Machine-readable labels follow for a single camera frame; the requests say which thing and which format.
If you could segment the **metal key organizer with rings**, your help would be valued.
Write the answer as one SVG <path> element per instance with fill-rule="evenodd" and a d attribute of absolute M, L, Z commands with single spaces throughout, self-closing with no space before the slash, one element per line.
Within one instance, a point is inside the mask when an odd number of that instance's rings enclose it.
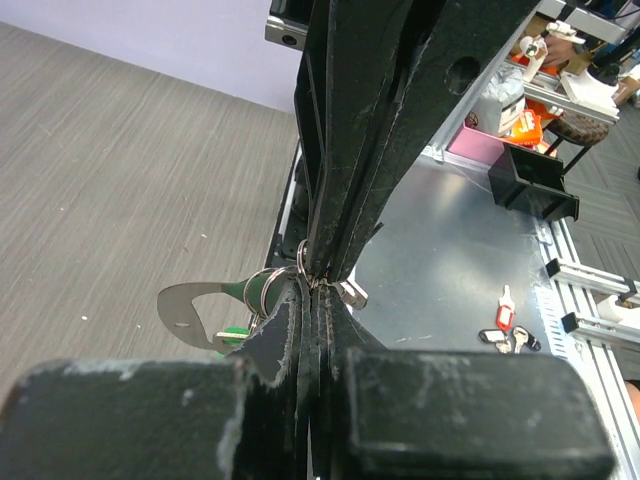
<path fill-rule="evenodd" d="M 191 282 L 168 286 L 157 295 L 158 318 L 166 330 L 182 343 L 193 348 L 216 352 L 213 343 L 216 333 L 228 327 L 248 327 L 251 319 L 248 307 L 239 299 L 224 293 L 224 287 L 228 284 L 244 283 L 259 276 L 266 277 L 269 282 L 274 281 L 275 286 L 280 288 L 280 295 L 289 283 L 297 279 L 306 281 L 309 286 L 318 286 L 320 282 L 312 279 L 305 270 L 306 253 L 307 242 L 303 240 L 297 245 L 292 262 L 282 266 L 263 267 L 244 280 Z M 206 318 L 213 312 L 213 302 L 218 299 L 221 299 L 226 307 L 235 307 L 235 312 L 241 318 L 239 324 L 234 325 L 229 321 L 214 321 Z"/>

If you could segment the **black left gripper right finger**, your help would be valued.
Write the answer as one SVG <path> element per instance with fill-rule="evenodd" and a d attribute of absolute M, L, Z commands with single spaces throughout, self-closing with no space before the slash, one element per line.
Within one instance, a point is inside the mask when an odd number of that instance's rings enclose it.
<path fill-rule="evenodd" d="M 478 332 L 494 284 L 412 283 L 367 329 L 337 291 L 312 295 L 313 472 L 323 479 L 607 479 L 615 455 L 578 373 L 503 354 Z"/>

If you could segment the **key with green tag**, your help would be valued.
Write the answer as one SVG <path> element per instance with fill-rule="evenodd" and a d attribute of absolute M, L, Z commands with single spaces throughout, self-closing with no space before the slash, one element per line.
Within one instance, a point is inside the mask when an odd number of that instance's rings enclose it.
<path fill-rule="evenodd" d="M 237 350 L 246 339 L 262 327 L 272 311 L 280 295 L 280 288 L 266 277 L 256 277 L 240 284 L 228 284 L 223 292 L 239 299 L 248 307 L 251 319 L 248 327 L 228 327 L 213 337 L 214 350 L 219 356 L 226 356 Z"/>

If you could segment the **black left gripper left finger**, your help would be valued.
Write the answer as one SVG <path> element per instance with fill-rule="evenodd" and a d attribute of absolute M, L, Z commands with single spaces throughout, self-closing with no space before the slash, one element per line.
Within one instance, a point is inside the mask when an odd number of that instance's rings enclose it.
<path fill-rule="evenodd" d="M 38 365 L 1 410 L 5 479 L 304 479 L 296 385 L 305 288 L 242 347 L 201 361 Z"/>

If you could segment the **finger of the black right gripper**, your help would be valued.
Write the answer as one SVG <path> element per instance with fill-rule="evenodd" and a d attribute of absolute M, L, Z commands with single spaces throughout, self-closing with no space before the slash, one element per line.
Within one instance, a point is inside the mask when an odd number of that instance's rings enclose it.
<path fill-rule="evenodd" d="M 409 1 L 314 3 L 294 94 L 309 193 L 305 269 L 324 274 L 393 79 Z"/>
<path fill-rule="evenodd" d="M 410 37 L 398 51 L 400 79 L 345 209 L 328 282 L 351 273 L 402 177 L 536 7 L 534 1 L 414 2 L 405 30 Z"/>

